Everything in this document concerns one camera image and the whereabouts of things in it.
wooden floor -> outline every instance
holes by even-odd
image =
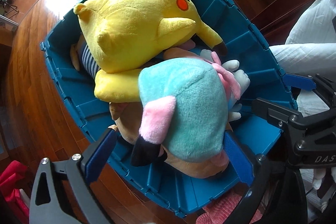
[[[252,18],[265,8],[264,0],[235,0]],[[35,173],[41,158],[66,160],[89,145],[64,107],[47,72],[39,43],[78,0],[16,0],[21,22],[15,34],[9,66],[1,83],[0,122],[12,160]],[[105,166],[92,189],[117,224],[195,223],[182,220],[131,189]],[[81,212],[71,197],[76,214]]]

pink plush fabric on floor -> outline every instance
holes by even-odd
[[[197,218],[196,224],[223,224],[241,198],[240,195],[231,191],[214,200],[203,207],[203,210],[206,212]],[[257,210],[250,223],[260,220],[261,217],[262,214]]]

brown plush toy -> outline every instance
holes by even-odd
[[[164,53],[164,60],[178,57],[203,59],[181,48],[171,48]],[[139,135],[139,128],[142,121],[142,104],[140,102],[110,103],[110,112],[122,137],[130,144],[134,144]],[[231,129],[229,123],[227,123],[226,129]],[[200,179],[208,178],[219,172],[223,172],[228,166],[228,163],[224,166],[216,166],[211,160],[200,163],[186,162],[173,156],[166,148],[164,148],[164,150],[167,152],[165,162],[190,177]]]

plastic container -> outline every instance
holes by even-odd
[[[241,142],[254,153],[267,153],[280,136],[279,130],[251,114],[251,101],[263,97],[296,108],[289,87],[282,81],[284,71],[277,64],[268,44],[258,29],[244,16],[232,0],[192,0],[202,20],[214,28],[226,42],[229,55],[222,61],[237,59],[240,68],[251,79],[251,85],[241,99],[242,118],[231,126]],[[94,81],[85,72],[73,68],[70,45],[80,36],[77,16],[71,10],[41,43],[46,66],[65,106],[92,142],[113,123],[108,103],[95,98]],[[206,47],[195,38],[198,48]],[[126,181],[145,196],[179,217],[199,210],[218,198],[238,182],[231,165],[220,175],[209,179],[194,179],[167,164],[144,167],[130,166],[132,146],[118,138],[108,163]]]

teal plush toy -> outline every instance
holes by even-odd
[[[217,63],[174,58],[143,69],[138,86],[143,114],[133,166],[165,160],[164,149],[187,162],[227,157],[228,101],[241,95],[232,73]]]

